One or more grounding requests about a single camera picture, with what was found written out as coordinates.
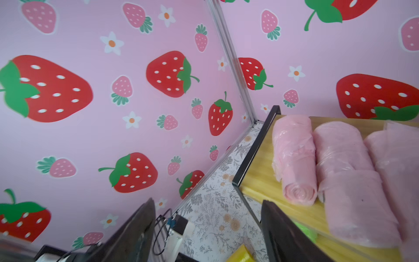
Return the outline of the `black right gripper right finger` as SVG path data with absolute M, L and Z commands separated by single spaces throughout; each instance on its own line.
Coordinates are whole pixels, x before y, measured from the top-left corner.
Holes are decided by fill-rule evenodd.
M 274 202 L 263 201 L 261 230 L 271 262 L 333 262 Z

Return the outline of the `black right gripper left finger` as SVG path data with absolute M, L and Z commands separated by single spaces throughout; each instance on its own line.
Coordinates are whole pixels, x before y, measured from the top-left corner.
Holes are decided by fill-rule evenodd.
M 146 262 L 156 225 L 155 202 L 142 204 L 113 236 L 84 262 Z

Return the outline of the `green trash bag roll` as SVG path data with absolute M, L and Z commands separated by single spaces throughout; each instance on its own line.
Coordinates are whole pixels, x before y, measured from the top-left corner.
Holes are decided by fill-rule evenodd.
M 318 233 L 316 231 L 309 229 L 297 221 L 294 221 L 294 224 L 304 233 L 307 238 L 309 238 L 313 243 L 316 243 L 318 238 Z

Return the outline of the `yellow trash bag roll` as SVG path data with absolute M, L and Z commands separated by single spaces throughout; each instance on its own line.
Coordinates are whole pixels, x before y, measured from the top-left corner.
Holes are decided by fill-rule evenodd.
M 245 245 L 241 245 L 226 262 L 255 262 L 251 252 Z

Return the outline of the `three-tier wooden shelf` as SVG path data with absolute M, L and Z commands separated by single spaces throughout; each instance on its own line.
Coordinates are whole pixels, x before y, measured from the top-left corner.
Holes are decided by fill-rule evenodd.
M 419 259 L 415 122 L 283 116 L 274 106 L 234 185 L 264 203 L 265 231 L 285 213 L 337 262 Z

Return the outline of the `pink trash bag roll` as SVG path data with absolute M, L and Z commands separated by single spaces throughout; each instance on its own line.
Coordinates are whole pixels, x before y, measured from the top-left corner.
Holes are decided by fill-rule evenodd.
M 405 262 L 419 260 L 419 129 L 387 121 L 364 139 L 392 212 L 399 222 Z
M 272 132 L 272 168 L 283 195 L 294 205 L 312 206 L 318 196 L 312 121 L 304 115 L 277 120 Z
M 324 203 L 330 234 L 364 247 L 399 246 L 399 223 L 360 131 L 333 121 L 318 126 L 313 138 L 318 196 Z

